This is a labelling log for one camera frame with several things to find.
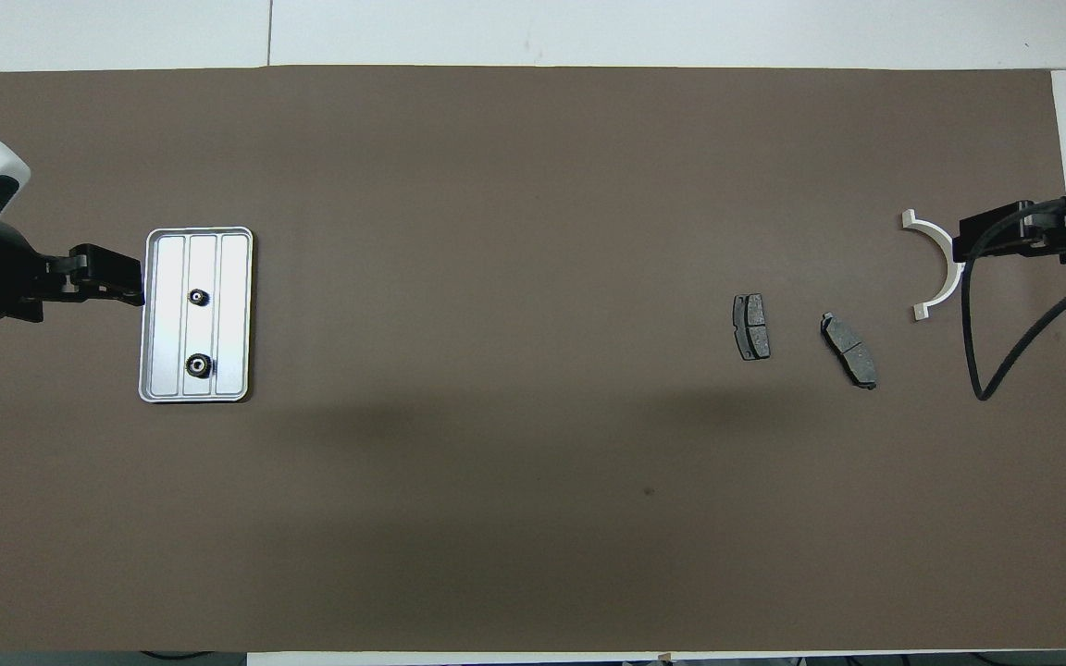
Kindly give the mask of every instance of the white plastic bracket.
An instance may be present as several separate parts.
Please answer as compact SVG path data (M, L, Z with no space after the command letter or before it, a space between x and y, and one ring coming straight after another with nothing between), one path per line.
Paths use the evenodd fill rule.
M916 321L921 321L927 319L927 308L940 305L952 295L953 291L956 291L957 283L960 282L960 264L952 261L952 235L931 222L917 220L914 208L907 208L902 212L902 225L904 228L912 228L915 231L927 235L932 241L936 241L936 245L939 245L940 251L943 253L943 286L940 286L940 291L937 291L931 299L923 300L922 304L915 304L910 308L910 311L916 315Z

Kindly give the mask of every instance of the white table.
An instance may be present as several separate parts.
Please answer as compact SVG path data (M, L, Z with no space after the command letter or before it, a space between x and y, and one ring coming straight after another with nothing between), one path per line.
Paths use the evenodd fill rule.
M1066 180L1066 0L0 0L0 71L284 64L1047 68ZM270 653L249 663L657 654Z

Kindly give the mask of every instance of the silver tray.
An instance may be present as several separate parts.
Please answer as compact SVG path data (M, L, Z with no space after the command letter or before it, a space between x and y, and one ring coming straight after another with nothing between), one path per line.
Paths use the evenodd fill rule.
M254 233L157 228L147 235L139 395L236 402L249 389Z

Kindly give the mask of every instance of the nut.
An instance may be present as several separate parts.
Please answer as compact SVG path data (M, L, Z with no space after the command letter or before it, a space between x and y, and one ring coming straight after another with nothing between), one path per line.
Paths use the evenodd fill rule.
M189 375L205 379L212 374L212 359L207 354L192 354L187 357L183 368Z

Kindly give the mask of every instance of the black cable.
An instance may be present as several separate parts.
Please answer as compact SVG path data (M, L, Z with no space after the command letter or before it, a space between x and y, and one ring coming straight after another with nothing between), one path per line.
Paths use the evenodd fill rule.
M185 654L162 654L159 652L147 652L147 650L141 650L143 654L151 656L154 659L161 659L164 662L183 662L185 659L195 659L196 656L204 656L204 654L212 654L212 650L207 652L189 652Z
M1006 358L1002 359L1001 366L998 366L998 371L995 372L989 384L982 388L981 378L978 375L978 359L973 353L972 314L969 309L969 290L972 283L973 266L978 264L978 258L985 251L986 246L994 240L994 237L1002 231L1006 231L1007 228L1011 228L1011 225L1018 223L1019 220L1031 214L1040 214L1041 212L1054 214L1055 212L1063 211L1064 208L1066 208L1066 198L1053 199L1021 208L1019 211L1004 216L1004 218L995 223L992 227L987 228L979 237L976 243L973 243L972 249L970 249L969 261L965 262L965 273L960 277L960 334L965 337L965 366L969 368L969 384L972 386L973 395L978 396L979 401L988 401L994 395L994 391L1002 384L1002 379L1006 378L1007 372L1011 372L1011 367L1024 353L1025 348L1031 345L1031 342L1041 334L1044 328L1048 328L1050 322L1063 314L1063 311L1066 311L1066 296L1063 296L1057 304L1054 304L1052 308L1036 320L1031 325L1031 328L1028 328L1027 332L1022 334L1019 341L1015 342L1014 347L1011 348L1011 353L1006 354Z
M985 654L982 654L980 652L970 652L969 656L976 659L976 661L979 662L988 663L989 666L1022 666L1019 663L995 662L992 659L985 656ZM1054 665L1045 665L1045 663L1039 663L1039 665L1037 666L1054 666Z

